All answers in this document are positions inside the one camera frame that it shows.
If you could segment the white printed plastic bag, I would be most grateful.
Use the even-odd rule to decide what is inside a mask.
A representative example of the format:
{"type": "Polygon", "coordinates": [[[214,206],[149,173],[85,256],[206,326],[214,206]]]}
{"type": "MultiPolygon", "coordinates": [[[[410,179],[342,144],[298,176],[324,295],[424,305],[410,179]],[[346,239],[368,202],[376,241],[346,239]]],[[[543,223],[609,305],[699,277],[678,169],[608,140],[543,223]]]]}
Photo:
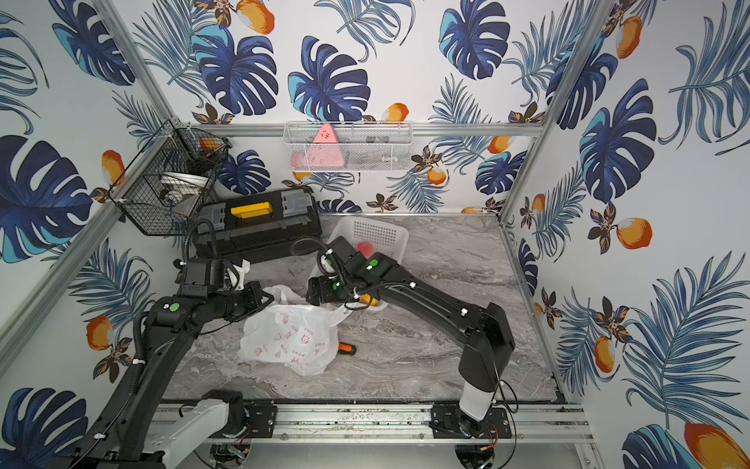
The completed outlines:
{"type": "Polygon", "coordinates": [[[301,376],[323,373],[338,355],[338,326],[349,311],[314,306],[286,285],[264,291],[273,303],[245,321],[238,361],[276,363],[301,376]]]}

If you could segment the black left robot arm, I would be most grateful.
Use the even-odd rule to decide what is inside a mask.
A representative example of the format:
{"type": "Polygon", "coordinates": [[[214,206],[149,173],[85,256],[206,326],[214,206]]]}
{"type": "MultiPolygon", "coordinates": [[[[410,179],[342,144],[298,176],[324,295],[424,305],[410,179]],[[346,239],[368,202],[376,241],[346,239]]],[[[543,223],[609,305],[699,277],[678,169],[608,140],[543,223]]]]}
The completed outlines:
{"type": "Polygon", "coordinates": [[[188,285],[157,300],[134,322],[135,357],[91,429],[51,468],[175,468],[208,437],[238,433],[245,419],[236,397],[200,402],[167,430],[148,437],[164,392],[205,324],[236,324],[271,306],[257,281],[240,290],[188,285]]]}

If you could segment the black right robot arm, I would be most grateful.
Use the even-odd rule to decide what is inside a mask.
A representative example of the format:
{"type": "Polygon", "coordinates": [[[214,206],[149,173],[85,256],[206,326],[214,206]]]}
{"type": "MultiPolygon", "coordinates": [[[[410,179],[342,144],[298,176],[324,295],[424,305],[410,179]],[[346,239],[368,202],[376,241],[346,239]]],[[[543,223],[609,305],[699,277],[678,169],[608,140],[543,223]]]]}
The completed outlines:
{"type": "Polygon", "coordinates": [[[316,254],[320,270],[319,276],[308,280],[308,303],[335,304],[352,311],[385,303],[440,329],[462,347],[459,373],[464,388],[459,415],[472,422],[486,419],[516,348],[503,308],[456,298],[418,279],[383,253],[365,256],[341,236],[330,243],[303,238],[300,244],[316,254]]]}

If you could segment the pink peach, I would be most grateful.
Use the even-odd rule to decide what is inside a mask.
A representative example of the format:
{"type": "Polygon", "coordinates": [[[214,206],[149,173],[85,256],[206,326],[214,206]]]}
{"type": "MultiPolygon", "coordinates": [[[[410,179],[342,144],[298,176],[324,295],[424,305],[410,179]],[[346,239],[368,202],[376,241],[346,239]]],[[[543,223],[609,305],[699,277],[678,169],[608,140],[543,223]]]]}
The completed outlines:
{"type": "Polygon", "coordinates": [[[370,258],[375,253],[375,247],[370,242],[360,242],[357,245],[357,251],[365,258],[370,258]]]}

